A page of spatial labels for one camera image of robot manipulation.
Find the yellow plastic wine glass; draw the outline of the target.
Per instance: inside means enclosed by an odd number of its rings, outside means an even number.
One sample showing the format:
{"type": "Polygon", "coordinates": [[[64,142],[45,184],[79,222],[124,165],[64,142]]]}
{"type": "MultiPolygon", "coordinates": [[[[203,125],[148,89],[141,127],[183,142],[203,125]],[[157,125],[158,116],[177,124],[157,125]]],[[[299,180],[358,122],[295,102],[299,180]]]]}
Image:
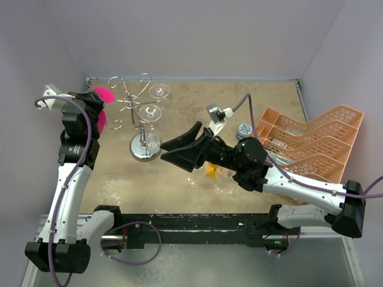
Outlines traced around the yellow plastic wine glass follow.
{"type": "Polygon", "coordinates": [[[211,178],[211,179],[215,179],[216,178],[216,174],[217,174],[217,170],[218,170],[219,166],[216,165],[216,164],[212,164],[210,162],[207,162],[206,164],[206,167],[205,167],[205,173],[206,175],[211,178]]]}

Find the clear champagne flute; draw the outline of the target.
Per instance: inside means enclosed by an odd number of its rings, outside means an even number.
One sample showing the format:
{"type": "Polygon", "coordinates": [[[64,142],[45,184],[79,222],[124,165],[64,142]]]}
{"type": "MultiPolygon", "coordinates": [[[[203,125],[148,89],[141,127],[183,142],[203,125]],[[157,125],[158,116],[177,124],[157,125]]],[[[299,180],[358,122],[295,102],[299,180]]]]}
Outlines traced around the clear champagne flute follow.
{"type": "Polygon", "coordinates": [[[157,157],[160,153],[161,139],[159,135],[159,120],[162,110],[159,106],[149,103],[139,109],[139,119],[142,124],[141,146],[147,158],[157,157]]]}
{"type": "Polygon", "coordinates": [[[165,109],[165,101],[168,99],[171,89],[167,84],[157,83],[150,87],[149,95],[153,98],[151,103],[157,105],[161,110],[165,109]]]}

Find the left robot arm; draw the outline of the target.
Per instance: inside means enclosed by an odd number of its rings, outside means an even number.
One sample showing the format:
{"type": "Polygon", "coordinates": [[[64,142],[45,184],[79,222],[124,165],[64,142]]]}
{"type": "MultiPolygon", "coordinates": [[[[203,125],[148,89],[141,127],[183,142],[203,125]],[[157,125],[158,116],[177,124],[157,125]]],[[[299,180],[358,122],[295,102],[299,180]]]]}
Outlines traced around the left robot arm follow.
{"type": "Polygon", "coordinates": [[[81,227],[78,216],[84,190],[99,152],[101,125],[105,122],[104,98],[95,91],[57,94],[46,90],[35,101],[38,109],[62,112],[59,168],[56,190],[46,222],[25,255],[42,272],[82,274],[91,256],[91,246],[104,233],[123,228],[117,206],[98,206],[81,227]]]}

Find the pink plastic wine glass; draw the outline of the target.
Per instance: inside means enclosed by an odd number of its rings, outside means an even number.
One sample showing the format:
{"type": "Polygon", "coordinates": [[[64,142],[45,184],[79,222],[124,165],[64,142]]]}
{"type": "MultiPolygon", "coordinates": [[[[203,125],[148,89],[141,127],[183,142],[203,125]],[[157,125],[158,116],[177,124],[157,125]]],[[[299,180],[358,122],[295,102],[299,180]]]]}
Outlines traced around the pink plastic wine glass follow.
{"type": "MultiPolygon", "coordinates": [[[[92,91],[96,92],[96,94],[98,95],[100,100],[103,101],[104,104],[112,103],[115,100],[114,93],[108,88],[98,86],[92,88],[92,91]]],[[[107,116],[104,110],[101,111],[98,118],[98,130],[101,134],[106,126],[107,121],[107,116]]]]}

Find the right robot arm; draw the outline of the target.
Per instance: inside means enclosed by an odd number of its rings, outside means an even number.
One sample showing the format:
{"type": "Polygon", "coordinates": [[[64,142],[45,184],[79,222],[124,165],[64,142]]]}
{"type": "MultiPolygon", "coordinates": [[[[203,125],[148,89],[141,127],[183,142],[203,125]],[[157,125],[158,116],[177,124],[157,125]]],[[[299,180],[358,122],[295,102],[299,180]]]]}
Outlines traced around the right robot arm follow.
{"type": "Polygon", "coordinates": [[[277,205],[270,210],[266,227],[273,234],[304,226],[330,227],[350,238],[363,234],[366,201],[356,181],[323,182],[291,172],[267,161],[260,141],[250,137],[228,146],[200,121],[183,135],[160,145],[160,156],[188,172],[204,162],[234,171],[233,180],[246,191],[269,192],[305,202],[303,206],[277,205]]]}

